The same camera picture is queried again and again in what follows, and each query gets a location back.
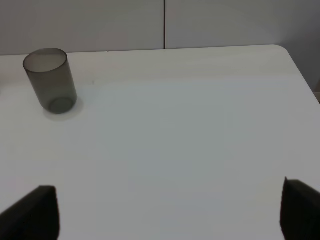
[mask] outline cup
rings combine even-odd
[[[77,93],[67,54],[57,48],[44,48],[29,54],[23,67],[41,106],[53,114],[73,108]]]

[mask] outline white wall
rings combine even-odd
[[[1,0],[0,55],[162,49],[163,0]]]
[[[167,0],[166,47],[278,44],[311,88],[320,78],[319,0]]]

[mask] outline gray translucent cup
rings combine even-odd
[[[44,48],[30,53],[23,67],[41,106],[53,114],[73,108],[77,93],[67,54],[57,48]]]

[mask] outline cup base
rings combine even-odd
[[[61,97],[53,100],[49,104],[48,110],[53,114],[64,114],[70,111],[74,105],[75,105],[75,102],[72,101],[72,99],[67,97]]]

